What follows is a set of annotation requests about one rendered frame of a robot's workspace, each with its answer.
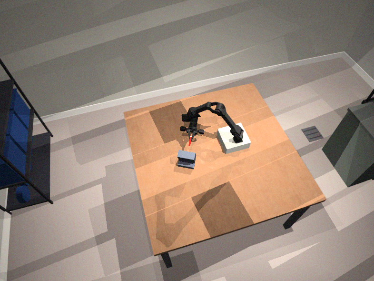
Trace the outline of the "grey square panel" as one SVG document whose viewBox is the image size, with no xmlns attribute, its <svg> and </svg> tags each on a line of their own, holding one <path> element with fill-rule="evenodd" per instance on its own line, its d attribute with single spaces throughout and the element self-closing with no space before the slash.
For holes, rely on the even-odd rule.
<svg viewBox="0 0 374 281">
<path fill-rule="evenodd" d="M 178 150 L 177 157 L 179 159 L 177 166 L 188 169 L 194 169 L 196 153 Z"/>
</svg>

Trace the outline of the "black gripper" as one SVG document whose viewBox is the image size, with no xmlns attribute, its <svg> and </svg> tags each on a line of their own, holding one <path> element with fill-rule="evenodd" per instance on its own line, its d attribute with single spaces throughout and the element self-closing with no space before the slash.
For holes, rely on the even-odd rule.
<svg viewBox="0 0 374 281">
<path fill-rule="evenodd" d="M 196 128 L 197 128 L 197 122 L 196 121 L 190 121 L 189 129 L 184 127 L 184 126 L 181 126 L 180 131 L 187 131 L 188 136 L 189 136 L 189 140 L 190 140 L 190 131 L 193 131 L 193 135 L 192 135 L 192 138 L 191 138 L 191 141 L 192 141 L 193 137 L 198 132 L 199 132 L 199 134 L 204 134 L 204 130 L 202 130 L 202 129 L 196 130 Z"/>
</svg>

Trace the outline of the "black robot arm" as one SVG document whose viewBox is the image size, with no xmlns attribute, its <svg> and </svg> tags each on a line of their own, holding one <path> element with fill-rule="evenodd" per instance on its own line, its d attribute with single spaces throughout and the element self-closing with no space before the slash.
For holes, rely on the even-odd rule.
<svg viewBox="0 0 374 281">
<path fill-rule="evenodd" d="M 215 110 L 211 108 L 211 106 L 215 106 Z M 198 107 L 190 107 L 187 114 L 182 114 L 182 121 L 184 122 L 190 122 L 190 121 L 196 121 L 198 120 L 198 117 L 201 117 L 199 115 L 200 112 L 203 112 L 205 110 L 210 110 L 212 113 L 217 114 L 218 116 L 221 116 L 225 122 L 228 124 L 228 126 L 231 128 L 230 132 L 232 135 L 234 135 L 233 139 L 235 143 L 241 143 L 243 142 L 243 134 L 244 130 L 237 124 L 234 123 L 234 121 L 231 119 L 231 117 L 226 112 L 226 107 L 223 103 L 220 102 L 207 102 L 205 104 L 202 104 Z"/>
</svg>

